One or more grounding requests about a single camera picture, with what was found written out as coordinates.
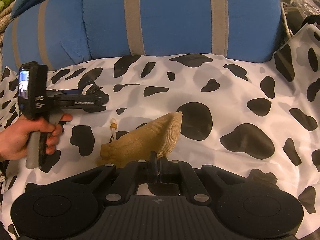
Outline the person left hand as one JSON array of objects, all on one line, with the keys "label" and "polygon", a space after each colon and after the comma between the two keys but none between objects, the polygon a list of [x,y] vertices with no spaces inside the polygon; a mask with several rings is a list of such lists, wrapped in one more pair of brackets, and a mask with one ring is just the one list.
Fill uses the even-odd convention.
[{"label": "person left hand", "polygon": [[51,134],[46,141],[46,154],[53,154],[62,134],[62,126],[60,124],[52,125],[44,118],[29,120],[21,115],[14,124],[1,131],[1,161],[26,157],[29,134],[36,131]]}]

